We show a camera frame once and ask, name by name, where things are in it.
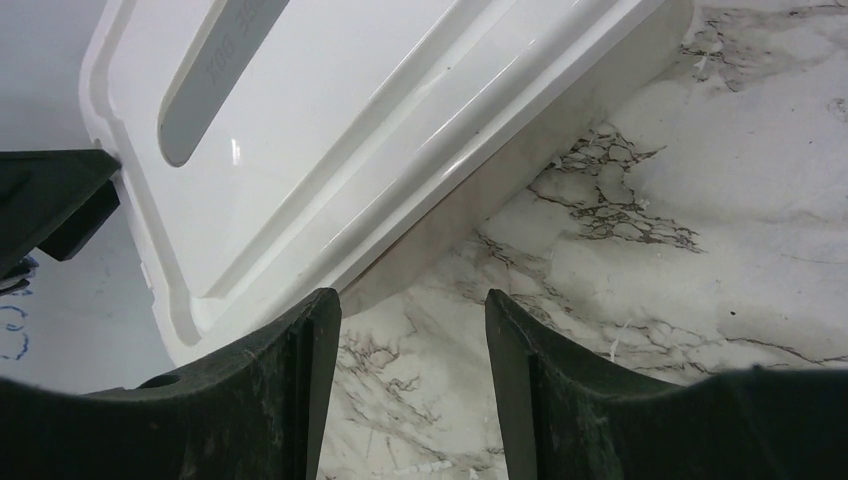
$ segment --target blue marking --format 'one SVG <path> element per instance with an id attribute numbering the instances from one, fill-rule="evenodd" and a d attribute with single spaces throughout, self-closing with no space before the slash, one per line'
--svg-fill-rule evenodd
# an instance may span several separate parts
<path id="1" fill-rule="evenodd" d="M 21 335 L 24 336 L 24 344 L 21 346 L 21 351 L 18 352 L 18 354 L 15 355 L 14 357 L 11 356 L 11 355 L 0 354 L 0 359 L 17 361 L 17 360 L 20 360 L 21 358 L 23 358 L 24 355 L 26 355 L 26 352 L 29 351 L 29 336 L 24 332 L 21 332 Z"/>
<path id="2" fill-rule="evenodd" d="M 12 295 L 17 296 L 17 297 L 27 297 L 27 296 L 32 295 L 32 290 L 25 289 L 25 290 L 21 290 L 19 292 L 15 292 Z M 23 331 L 23 329 L 24 329 L 23 320 L 26 319 L 26 317 L 28 317 L 29 314 L 26 311 L 24 311 L 23 309 L 18 308 L 14 305 L 0 305 L 0 312 L 3 311 L 3 310 L 11 310 L 11 311 L 17 313 L 21 317 L 22 322 L 21 322 L 20 325 L 17 325 L 17 324 L 14 324 L 14 323 L 7 323 L 4 327 L 4 330 L 7 331 L 7 332 L 18 333 L 18 334 L 22 335 L 23 338 L 24 338 L 24 343 L 23 343 L 23 345 L 21 345 L 21 351 L 20 352 L 16 353 L 15 355 L 0 354 L 0 360 L 15 360 L 15 361 L 18 361 L 21 358 L 23 358 L 24 355 L 26 355 L 26 352 L 29 351 L 29 335 L 27 335 L 26 332 Z"/>
<path id="3" fill-rule="evenodd" d="M 29 316 L 29 314 L 26 313 L 25 311 L 21 310 L 18 307 L 12 306 L 12 305 L 0 305 L 0 310 L 13 310 L 15 312 L 18 312 L 18 315 L 21 316 L 21 319 L 24 319 L 24 318 Z"/>

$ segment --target white plastic panel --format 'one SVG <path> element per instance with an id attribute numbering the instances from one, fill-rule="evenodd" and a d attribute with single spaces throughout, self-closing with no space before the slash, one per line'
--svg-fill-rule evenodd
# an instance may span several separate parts
<path id="1" fill-rule="evenodd" d="M 292 0 L 181 168 L 160 109 L 220 5 L 110 4 L 83 110 L 124 162 L 172 356 L 343 288 L 660 3 Z"/>

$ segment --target gray label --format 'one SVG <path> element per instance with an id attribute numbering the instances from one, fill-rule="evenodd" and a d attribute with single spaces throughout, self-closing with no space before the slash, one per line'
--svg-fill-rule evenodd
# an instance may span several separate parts
<path id="1" fill-rule="evenodd" d="M 188 162 L 209 124 L 289 0 L 228 0 L 168 103 L 159 146 L 168 163 Z"/>

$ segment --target black bracket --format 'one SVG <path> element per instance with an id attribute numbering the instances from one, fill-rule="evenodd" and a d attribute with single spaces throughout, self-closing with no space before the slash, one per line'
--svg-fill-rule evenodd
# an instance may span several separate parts
<path id="1" fill-rule="evenodd" d="M 689 387 L 616 365 L 508 295 L 486 337 L 509 478 L 834 478 L 848 468 L 848 373 L 754 368 Z"/>
<path id="2" fill-rule="evenodd" d="M 0 295 L 28 285 L 34 248 L 67 260 L 85 245 L 118 207 L 118 168 L 101 150 L 0 153 Z"/>
<path id="3" fill-rule="evenodd" d="M 314 479 L 340 321 L 336 292 L 318 290 L 135 390 L 0 379 L 0 478 Z"/>

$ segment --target white marble surface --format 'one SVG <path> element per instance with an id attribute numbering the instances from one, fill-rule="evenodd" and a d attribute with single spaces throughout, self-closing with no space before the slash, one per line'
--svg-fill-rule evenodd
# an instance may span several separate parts
<path id="1" fill-rule="evenodd" d="M 848 366 L 848 8 L 696 5 L 675 68 L 413 286 L 345 320 L 322 479 L 506 478 L 489 288 L 678 383 Z"/>

